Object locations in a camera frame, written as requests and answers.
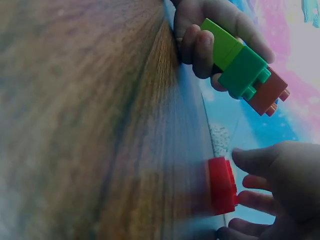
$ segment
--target fingernail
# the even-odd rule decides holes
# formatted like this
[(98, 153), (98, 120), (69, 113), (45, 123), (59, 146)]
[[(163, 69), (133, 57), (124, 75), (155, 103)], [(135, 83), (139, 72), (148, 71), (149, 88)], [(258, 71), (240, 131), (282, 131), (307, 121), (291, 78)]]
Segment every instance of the fingernail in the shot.
[(240, 153), (240, 152), (243, 152), (243, 150), (241, 149), (241, 148), (234, 148), (233, 150), (232, 150), (232, 152), (233, 153)]
[(200, 38), (199, 38), (199, 41), (201, 44), (205, 45), (205, 46), (210, 46), (212, 44), (212, 38), (211, 37), (208, 37), (206, 35), (202, 35)]

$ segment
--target orange building block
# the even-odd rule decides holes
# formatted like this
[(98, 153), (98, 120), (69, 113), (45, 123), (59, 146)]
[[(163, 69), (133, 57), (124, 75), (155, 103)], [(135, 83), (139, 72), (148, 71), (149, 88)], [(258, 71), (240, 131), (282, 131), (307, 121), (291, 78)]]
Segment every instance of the orange building block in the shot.
[(288, 84), (271, 68), (271, 76), (264, 83), (259, 81), (253, 86), (255, 95), (247, 103), (260, 115), (267, 114), (271, 117), (277, 110), (275, 101), (280, 98), (283, 102), (289, 97)]

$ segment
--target colorful play mat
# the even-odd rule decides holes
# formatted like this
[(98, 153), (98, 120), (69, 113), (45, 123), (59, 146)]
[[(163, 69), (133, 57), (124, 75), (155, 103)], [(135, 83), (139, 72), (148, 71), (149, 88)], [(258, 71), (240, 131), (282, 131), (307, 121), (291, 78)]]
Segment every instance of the colorful play mat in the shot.
[[(230, 0), (249, 15), (276, 55), (272, 68), (289, 84), (290, 97), (278, 102), (272, 116), (259, 116), (245, 101), (215, 91), (210, 80), (199, 80), (216, 157), (231, 159), (234, 147), (254, 149), (281, 141), (320, 144), (320, 0)], [(173, 24), (174, 9), (165, 1)], [(183, 65), (186, 78), (195, 81), (191, 66)], [(246, 175), (233, 167), (239, 192)], [(200, 224), (219, 228), (234, 217), (272, 224), (273, 216), (238, 206), (223, 216), (202, 219)]]

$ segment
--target mega bloks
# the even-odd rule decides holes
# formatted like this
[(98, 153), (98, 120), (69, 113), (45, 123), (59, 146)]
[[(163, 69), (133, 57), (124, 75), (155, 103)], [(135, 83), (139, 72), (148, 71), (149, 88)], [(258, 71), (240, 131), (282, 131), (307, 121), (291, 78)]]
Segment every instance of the mega bloks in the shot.
[(224, 157), (215, 157), (208, 161), (208, 168), (214, 215), (234, 212), (238, 198), (230, 162)]
[(234, 98), (246, 100), (259, 115), (272, 116), (277, 99), (285, 101), (290, 95), (288, 84), (250, 47), (208, 18), (201, 29), (214, 35), (213, 61), (222, 70), (219, 83)]

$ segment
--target pink pattern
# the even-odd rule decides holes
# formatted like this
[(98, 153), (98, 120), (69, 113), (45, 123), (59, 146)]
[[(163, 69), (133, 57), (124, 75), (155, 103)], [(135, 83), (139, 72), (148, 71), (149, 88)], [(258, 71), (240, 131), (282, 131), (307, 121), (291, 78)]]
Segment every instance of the pink pattern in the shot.
[[(320, 130), (320, 93), (318, 89), (309, 84), (307, 79), (301, 79), (296, 71), (288, 70), (287, 67), (292, 54), (292, 29), (286, 19), (288, 12), (286, 2), (285, 0), (250, 0), (254, 6), (260, 30), (276, 54), (276, 61), (272, 67), (289, 84), (291, 96), (287, 100), (287, 104), (290, 112), (307, 121), (306, 124), (312, 124), (313, 129)], [(301, 68), (309, 64), (308, 59), (304, 60), (301, 62)]]

